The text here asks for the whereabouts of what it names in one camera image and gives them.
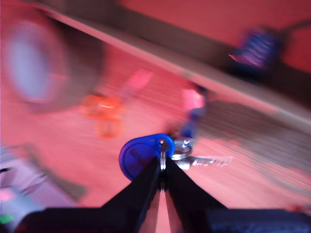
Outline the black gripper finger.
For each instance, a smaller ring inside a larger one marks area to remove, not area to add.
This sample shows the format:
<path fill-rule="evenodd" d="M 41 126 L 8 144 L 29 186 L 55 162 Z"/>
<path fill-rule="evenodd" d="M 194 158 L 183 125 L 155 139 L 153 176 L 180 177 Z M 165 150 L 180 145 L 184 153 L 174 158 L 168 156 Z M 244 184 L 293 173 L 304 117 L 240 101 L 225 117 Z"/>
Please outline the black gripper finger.
<path fill-rule="evenodd" d="M 172 233 L 212 233 L 209 210 L 227 207 L 199 187 L 170 158 L 165 169 L 166 204 Z"/>
<path fill-rule="evenodd" d="M 121 192 L 101 207 L 103 233 L 154 233 L 159 208 L 159 161 L 154 158 Z"/>

